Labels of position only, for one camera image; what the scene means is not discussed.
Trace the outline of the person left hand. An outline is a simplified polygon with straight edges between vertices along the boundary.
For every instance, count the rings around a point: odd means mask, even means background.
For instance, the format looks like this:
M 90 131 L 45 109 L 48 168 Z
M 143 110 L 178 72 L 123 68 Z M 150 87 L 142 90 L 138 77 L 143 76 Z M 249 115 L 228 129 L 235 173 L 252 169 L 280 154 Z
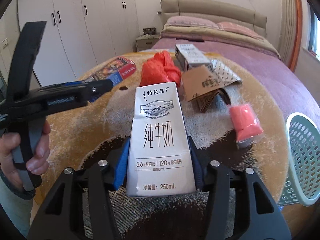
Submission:
M 1 172 L 18 191 L 33 191 L 48 170 L 50 126 L 46 113 L 24 114 L 25 106 L 1 103 Z

